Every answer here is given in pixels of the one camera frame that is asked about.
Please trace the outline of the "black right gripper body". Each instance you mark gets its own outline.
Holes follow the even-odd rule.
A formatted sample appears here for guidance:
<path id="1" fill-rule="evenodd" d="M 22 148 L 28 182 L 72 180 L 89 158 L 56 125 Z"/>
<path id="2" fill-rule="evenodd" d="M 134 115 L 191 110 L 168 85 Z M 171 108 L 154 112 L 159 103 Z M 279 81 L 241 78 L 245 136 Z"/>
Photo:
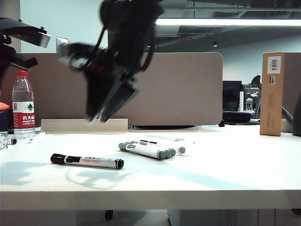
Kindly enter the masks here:
<path id="1" fill-rule="evenodd" d="M 124 83 L 131 81 L 139 72 L 138 48 L 81 47 L 79 57 L 83 60 L 79 69 L 83 71 L 88 85 Z"/>

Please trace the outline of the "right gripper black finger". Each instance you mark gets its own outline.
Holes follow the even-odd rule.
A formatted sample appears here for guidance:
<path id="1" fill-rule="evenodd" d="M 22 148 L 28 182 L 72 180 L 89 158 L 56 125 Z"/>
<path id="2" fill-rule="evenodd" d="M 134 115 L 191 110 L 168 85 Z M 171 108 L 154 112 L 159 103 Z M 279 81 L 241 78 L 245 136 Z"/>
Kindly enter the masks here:
<path id="1" fill-rule="evenodd" d="M 136 82 L 124 82 L 101 111 L 100 121 L 108 121 L 108 119 L 114 116 L 123 106 L 132 100 L 138 92 L 139 90 L 136 88 Z"/>
<path id="2" fill-rule="evenodd" d="M 115 79 L 110 72 L 85 71 L 87 81 L 87 103 L 85 119 L 93 122 L 112 97 Z"/>

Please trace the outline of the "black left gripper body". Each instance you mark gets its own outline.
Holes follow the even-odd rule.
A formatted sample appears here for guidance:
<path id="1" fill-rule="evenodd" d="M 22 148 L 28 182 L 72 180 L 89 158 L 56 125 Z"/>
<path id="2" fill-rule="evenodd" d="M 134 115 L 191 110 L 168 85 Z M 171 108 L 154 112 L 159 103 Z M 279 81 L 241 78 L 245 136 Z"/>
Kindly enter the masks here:
<path id="1" fill-rule="evenodd" d="M 38 64 L 35 57 L 23 56 L 10 46 L 12 37 L 43 48 L 47 47 L 50 40 L 43 27 L 38 28 L 25 24 L 21 20 L 2 17 L 0 19 L 0 69 L 2 71 L 10 65 L 28 70 Z"/>

